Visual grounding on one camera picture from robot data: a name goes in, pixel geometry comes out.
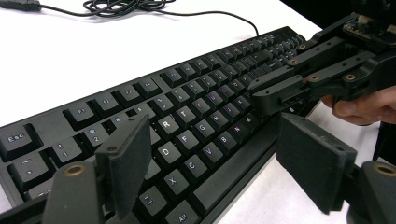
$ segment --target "keyboard key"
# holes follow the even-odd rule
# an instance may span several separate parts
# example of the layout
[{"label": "keyboard key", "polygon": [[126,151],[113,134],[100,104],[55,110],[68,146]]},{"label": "keyboard key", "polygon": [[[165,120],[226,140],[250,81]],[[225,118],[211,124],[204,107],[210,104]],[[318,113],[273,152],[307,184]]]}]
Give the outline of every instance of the keyboard key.
[{"label": "keyboard key", "polygon": [[216,130],[217,133],[222,133],[230,125],[230,121],[228,121],[219,111],[211,114],[210,117],[207,118],[207,122]]},{"label": "keyboard key", "polygon": [[224,159],[224,155],[213,142],[202,148],[198,155],[211,170],[217,168]]},{"label": "keyboard key", "polygon": [[141,215],[148,222],[154,222],[162,216],[166,212],[168,205],[168,202],[155,186],[141,194],[137,201],[137,206],[139,207]]},{"label": "keyboard key", "polygon": [[85,130],[81,136],[84,144],[90,149],[99,147],[109,137],[105,128],[101,124],[95,124],[91,126]]},{"label": "keyboard key", "polygon": [[0,155],[4,161],[11,161],[41,147],[31,124],[6,127],[0,132]]},{"label": "keyboard key", "polygon": [[181,108],[191,102],[190,96],[182,88],[170,91],[166,95],[177,108]]},{"label": "keyboard key", "polygon": [[64,116],[75,131],[88,127],[99,120],[85,102],[78,102],[70,105],[70,107],[64,111]]},{"label": "keyboard key", "polygon": [[189,186],[189,182],[179,170],[174,170],[163,178],[163,189],[168,198],[173,202],[176,202],[181,196],[187,193]]},{"label": "keyboard key", "polygon": [[175,69],[166,71],[164,74],[161,74],[161,77],[172,88],[184,83],[183,77]]},{"label": "keyboard key", "polygon": [[205,94],[204,89],[196,81],[183,86],[183,89],[193,100],[198,99]]},{"label": "keyboard key", "polygon": [[157,148],[160,144],[163,143],[161,137],[154,131],[152,127],[149,127],[149,134],[151,138],[151,148]]},{"label": "keyboard key", "polygon": [[221,86],[216,90],[216,92],[224,100],[225,103],[230,102],[235,98],[235,92],[233,92],[227,85]]},{"label": "keyboard key", "polygon": [[198,77],[199,73],[195,71],[188,63],[182,64],[177,71],[181,74],[184,80],[189,81]]},{"label": "keyboard key", "polygon": [[73,137],[52,145],[49,154],[58,167],[62,167],[72,161],[81,161],[88,157],[78,146]]},{"label": "keyboard key", "polygon": [[228,82],[227,76],[224,75],[220,70],[212,72],[210,75],[212,79],[216,82],[217,86],[222,86]]},{"label": "keyboard key", "polygon": [[173,116],[174,116],[176,122],[178,123],[178,125],[182,129],[190,128],[190,126],[198,120],[198,118],[186,106],[183,106],[182,108],[177,110]]},{"label": "keyboard key", "polygon": [[212,110],[217,110],[222,105],[224,105],[224,100],[219,96],[216,91],[210,92],[204,97],[204,100],[207,102]]},{"label": "keyboard key", "polygon": [[165,141],[173,139],[180,130],[180,127],[170,116],[166,116],[157,122],[157,131]]},{"label": "keyboard key", "polygon": [[230,123],[234,123],[242,117],[241,112],[231,103],[225,105],[220,111]]},{"label": "keyboard key", "polygon": [[123,85],[114,91],[117,100],[124,106],[130,107],[143,101],[143,97],[132,85]]},{"label": "keyboard key", "polygon": [[101,118],[107,118],[122,110],[122,106],[109,92],[96,96],[91,103]]},{"label": "keyboard key", "polygon": [[226,156],[233,153],[238,146],[235,139],[227,131],[215,138],[214,143]]},{"label": "keyboard key", "polygon": [[217,69],[221,67],[221,64],[219,63],[218,59],[215,57],[213,54],[209,54],[206,56],[207,60],[210,62],[210,70]]},{"label": "keyboard key", "polygon": [[160,118],[163,118],[164,116],[176,110],[174,104],[172,104],[172,102],[165,95],[154,97],[154,99],[150,101],[149,104],[152,106],[157,115],[160,116]]},{"label": "keyboard key", "polygon": [[215,130],[204,119],[195,124],[191,130],[202,144],[210,142],[216,134]]},{"label": "keyboard key", "polygon": [[145,99],[163,92],[150,77],[137,82],[134,87]]},{"label": "keyboard key", "polygon": [[162,175],[162,170],[158,166],[155,160],[151,159],[148,165],[148,171],[145,175],[145,180],[143,181],[143,189],[146,189],[156,183]]},{"label": "keyboard key", "polygon": [[49,158],[37,152],[20,157],[8,169],[20,192],[50,179],[54,171]]},{"label": "keyboard key", "polygon": [[183,159],[172,142],[159,147],[155,155],[160,165],[168,171],[175,169]]},{"label": "keyboard key", "polygon": [[183,155],[186,157],[194,153],[195,150],[200,146],[199,141],[189,130],[178,135],[175,139],[175,144],[177,148],[180,149],[181,153],[183,153]]},{"label": "keyboard key", "polygon": [[35,198],[50,193],[51,186],[52,186],[52,179],[49,179],[35,186],[34,188],[29,189],[25,194],[26,200],[33,200]]},{"label": "keyboard key", "polygon": [[250,129],[242,120],[231,125],[228,132],[239,145],[245,143],[250,137]]},{"label": "keyboard key", "polygon": [[149,120],[155,121],[158,119],[157,114],[148,106],[148,104],[137,105],[132,108],[132,110],[127,112],[128,116],[132,117],[135,115],[149,115]]},{"label": "keyboard key", "polygon": [[208,170],[198,156],[193,155],[184,162],[181,171],[193,185],[196,185],[204,179]]},{"label": "keyboard key", "polygon": [[200,221],[201,219],[186,201],[181,202],[165,217],[165,223],[167,224],[195,224]]},{"label": "keyboard key", "polygon": [[198,119],[203,119],[212,112],[210,106],[202,98],[192,102],[190,109]]}]

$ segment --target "finger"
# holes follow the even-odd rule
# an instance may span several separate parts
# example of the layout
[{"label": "finger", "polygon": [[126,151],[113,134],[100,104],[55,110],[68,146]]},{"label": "finger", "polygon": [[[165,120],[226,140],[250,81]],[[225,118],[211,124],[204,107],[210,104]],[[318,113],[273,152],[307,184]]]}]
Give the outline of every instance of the finger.
[{"label": "finger", "polygon": [[385,105],[396,105],[396,86],[373,92],[351,102],[340,101],[335,105],[336,114],[359,115],[377,110]]},{"label": "finger", "polygon": [[320,100],[325,104],[327,107],[332,108],[332,95],[323,96]]}]

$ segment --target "key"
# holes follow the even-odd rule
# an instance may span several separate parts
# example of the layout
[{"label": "key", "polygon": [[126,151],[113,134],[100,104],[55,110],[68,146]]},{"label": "key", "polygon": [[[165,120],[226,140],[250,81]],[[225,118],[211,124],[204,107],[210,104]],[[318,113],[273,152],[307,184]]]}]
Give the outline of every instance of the key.
[{"label": "key", "polygon": [[70,105],[70,107],[64,111],[64,116],[75,131],[88,127],[99,120],[99,117],[93,114],[92,110],[85,102],[78,102]]},{"label": "key", "polygon": [[149,104],[152,106],[158,116],[160,116],[160,118],[163,118],[164,116],[176,110],[174,104],[172,104],[172,102],[165,95],[154,97],[154,99],[150,101]]},{"label": "key", "polygon": [[157,187],[153,186],[139,196],[137,206],[147,221],[154,222],[166,212],[169,204]]},{"label": "key", "polygon": [[11,161],[41,147],[31,124],[6,127],[0,132],[0,155],[4,161]]},{"label": "key", "polygon": [[194,224],[199,223],[201,219],[191,208],[187,201],[181,202],[174,210],[172,210],[166,217],[165,223],[174,224]]},{"label": "key", "polygon": [[231,123],[234,123],[236,120],[242,117],[241,112],[231,103],[225,105],[220,111]]},{"label": "key", "polygon": [[160,165],[168,171],[175,169],[183,159],[181,153],[172,142],[167,142],[165,145],[159,147],[155,151],[155,155]]},{"label": "key", "polygon": [[198,99],[205,94],[204,89],[196,81],[192,81],[189,84],[184,85],[183,89],[193,100]]},{"label": "key", "polygon": [[198,118],[192,113],[192,111],[186,107],[183,106],[179,110],[174,113],[174,118],[178,125],[182,129],[188,129],[190,126],[198,120]]},{"label": "key", "polygon": [[81,161],[88,157],[78,146],[73,137],[52,145],[49,154],[58,167],[62,167],[72,161]]},{"label": "key", "polygon": [[215,130],[204,119],[195,124],[191,130],[202,144],[211,141],[216,134]]},{"label": "key", "polygon": [[181,153],[183,153],[183,155],[186,157],[194,153],[195,150],[200,146],[199,141],[189,130],[178,135],[175,139],[175,144]]},{"label": "key", "polygon": [[212,112],[210,106],[202,98],[192,102],[190,109],[198,119],[202,119]]},{"label": "key", "polygon": [[101,118],[107,118],[122,110],[122,106],[110,92],[101,93],[91,100],[91,103]]},{"label": "key", "polygon": [[157,131],[165,141],[173,139],[180,130],[180,127],[170,116],[166,116],[157,122]]},{"label": "key", "polygon": [[206,56],[206,58],[211,64],[210,70],[217,69],[217,68],[221,67],[221,65],[220,65],[218,59],[215,57],[215,55],[209,54]]},{"label": "key", "polygon": [[230,188],[245,176],[251,166],[256,163],[256,159],[271,150],[269,148],[277,138],[277,133],[274,132],[276,127],[276,122],[270,122],[266,125],[257,135],[246,142],[245,147],[236,151],[229,160],[222,164],[212,176],[191,194],[191,206],[200,216],[205,216],[212,211],[219,201],[230,192]]},{"label": "key", "polygon": [[163,92],[157,84],[151,79],[151,77],[146,77],[134,84],[136,90],[145,98],[148,99]]},{"label": "key", "polygon": [[46,195],[50,193],[50,188],[52,185],[52,179],[46,180],[43,183],[35,186],[32,189],[29,189],[27,193],[25,194],[25,197],[27,200],[33,200],[35,198],[38,198],[40,196]]},{"label": "key", "polygon": [[199,73],[195,71],[195,69],[193,69],[188,63],[182,64],[179,68],[177,68],[177,71],[186,81],[192,80],[199,75]]},{"label": "key", "polygon": [[204,97],[204,100],[207,102],[212,110],[217,110],[222,105],[224,105],[224,100],[219,96],[216,91],[210,92]]},{"label": "key", "polygon": [[158,119],[157,114],[149,107],[148,104],[141,104],[133,107],[130,111],[127,112],[128,116],[132,117],[134,115],[149,115],[149,120],[151,122]]},{"label": "key", "polygon": [[15,160],[9,166],[15,184],[20,192],[44,182],[52,177],[54,171],[48,157],[35,152]]},{"label": "key", "polygon": [[224,160],[222,152],[213,142],[202,148],[202,150],[198,152],[198,155],[211,170],[217,168]]},{"label": "key", "polygon": [[130,107],[143,101],[143,97],[132,85],[123,85],[114,91],[114,95],[124,107]]},{"label": "key", "polygon": [[191,102],[190,96],[182,88],[170,91],[166,95],[177,108],[181,108],[183,105],[187,105]]},{"label": "key", "polygon": [[157,148],[160,144],[163,143],[163,140],[161,137],[154,131],[152,127],[149,127],[149,134],[151,138],[151,148]]},{"label": "key", "polygon": [[165,80],[166,84],[172,88],[184,83],[183,77],[175,69],[169,69],[161,74],[161,77]]},{"label": "key", "polygon": [[230,121],[228,121],[219,111],[211,114],[210,117],[207,118],[207,122],[216,130],[217,133],[222,133],[230,125]]},{"label": "key", "polygon": [[250,129],[242,120],[231,125],[228,132],[239,145],[245,143],[250,137]]},{"label": "key", "polygon": [[197,155],[193,155],[191,158],[187,159],[181,166],[181,171],[193,185],[201,182],[208,172],[207,167]]},{"label": "key", "polygon": [[142,188],[147,189],[148,187],[156,183],[160,179],[161,175],[161,168],[158,166],[155,160],[151,159],[148,165],[148,171],[142,184]]},{"label": "key", "polygon": [[101,124],[95,124],[81,134],[84,144],[93,150],[104,143],[108,137],[108,133]]},{"label": "key", "polygon": [[187,193],[189,187],[189,182],[179,170],[174,170],[163,178],[163,190],[173,202],[176,202],[181,196]]},{"label": "key", "polygon": [[233,153],[233,151],[238,146],[235,139],[233,139],[233,137],[227,131],[215,138],[213,142],[226,156],[229,156],[231,153]]},{"label": "key", "polygon": [[219,96],[224,100],[225,103],[230,102],[235,98],[235,92],[233,92],[230,87],[224,85],[216,90]]}]

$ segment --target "white surface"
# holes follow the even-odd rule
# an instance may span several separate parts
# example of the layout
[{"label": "white surface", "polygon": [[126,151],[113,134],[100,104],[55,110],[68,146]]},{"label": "white surface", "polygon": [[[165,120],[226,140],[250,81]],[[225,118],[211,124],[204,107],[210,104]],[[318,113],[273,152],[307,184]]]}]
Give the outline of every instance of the white surface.
[{"label": "white surface", "polygon": [[[83,12],[77,0],[41,4]],[[276,0],[177,0],[168,11],[223,10],[253,21],[261,34],[289,26],[309,39],[319,28]],[[136,13],[124,19],[75,18],[43,9],[0,9],[0,126],[122,82],[253,37],[248,24],[224,15],[171,17]],[[329,110],[311,116],[358,147],[375,128],[355,130]],[[0,211],[9,208],[1,196]],[[344,215],[322,215],[287,172],[272,160],[235,201],[221,223],[342,223]]]}]

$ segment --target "black cable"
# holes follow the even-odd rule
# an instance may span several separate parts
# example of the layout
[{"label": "black cable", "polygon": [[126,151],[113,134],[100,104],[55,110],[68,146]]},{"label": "black cable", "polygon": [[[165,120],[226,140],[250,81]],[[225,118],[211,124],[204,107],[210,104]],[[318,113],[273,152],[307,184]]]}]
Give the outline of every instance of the black cable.
[{"label": "black cable", "polygon": [[234,15],[233,13],[224,12],[224,11],[176,13],[176,12],[168,12],[162,10],[166,4],[173,2],[176,2],[176,0],[89,0],[83,3],[83,6],[90,11],[89,13],[75,13],[57,7],[50,7],[46,5],[40,5],[40,6],[42,8],[62,12],[64,14],[77,16],[77,17],[99,16],[104,18],[118,18],[125,16],[136,10],[142,10],[147,12],[158,12],[171,16],[185,16],[185,17],[199,16],[205,14],[223,14],[247,22],[248,24],[253,26],[256,35],[259,35],[259,31],[253,22],[248,21],[240,16]]}]

